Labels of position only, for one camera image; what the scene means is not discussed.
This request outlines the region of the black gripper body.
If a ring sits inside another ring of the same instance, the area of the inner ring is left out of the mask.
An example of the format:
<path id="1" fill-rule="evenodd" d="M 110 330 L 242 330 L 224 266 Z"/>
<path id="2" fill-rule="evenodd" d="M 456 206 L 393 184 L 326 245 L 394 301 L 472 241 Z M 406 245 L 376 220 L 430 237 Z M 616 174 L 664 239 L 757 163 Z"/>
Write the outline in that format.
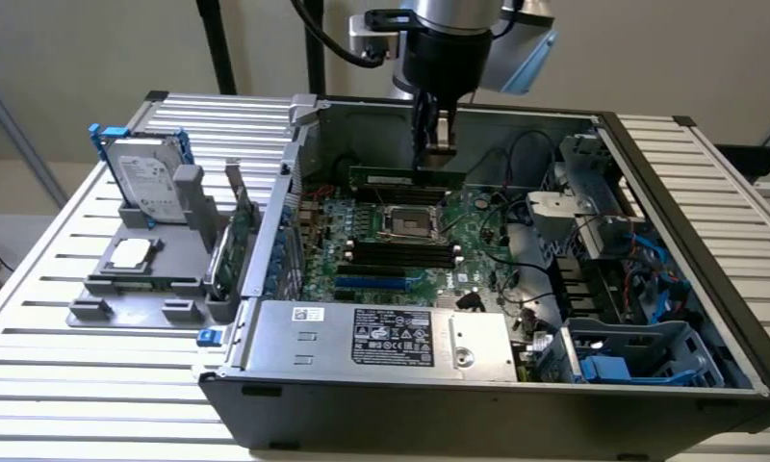
<path id="1" fill-rule="evenodd" d="M 406 32 L 402 75 L 434 99 L 460 99 L 480 84 L 492 33 L 452 35 L 432 29 Z"/>

